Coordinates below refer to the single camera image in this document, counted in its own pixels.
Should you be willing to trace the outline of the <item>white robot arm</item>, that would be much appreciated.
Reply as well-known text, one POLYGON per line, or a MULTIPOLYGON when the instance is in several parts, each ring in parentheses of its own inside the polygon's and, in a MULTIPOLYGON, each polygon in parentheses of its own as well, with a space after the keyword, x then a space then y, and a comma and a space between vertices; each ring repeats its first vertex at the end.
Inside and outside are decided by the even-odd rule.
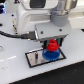
POLYGON ((68 20, 73 0, 21 0, 17 10, 17 33, 30 33, 36 41, 66 37, 71 31, 68 20))

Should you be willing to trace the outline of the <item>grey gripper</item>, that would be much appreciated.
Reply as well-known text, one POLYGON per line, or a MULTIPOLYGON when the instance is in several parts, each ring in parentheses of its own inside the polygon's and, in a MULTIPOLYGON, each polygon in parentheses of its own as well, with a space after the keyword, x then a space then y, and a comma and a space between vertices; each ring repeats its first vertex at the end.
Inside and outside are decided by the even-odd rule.
POLYGON ((42 48, 46 49, 49 39, 58 39, 58 44, 61 47, 65 36, 71 31, 70 22, 63 27, 58 27, 52 22, 40 23, 35 25, 35 36, 37 41, 44 41, 42 48))

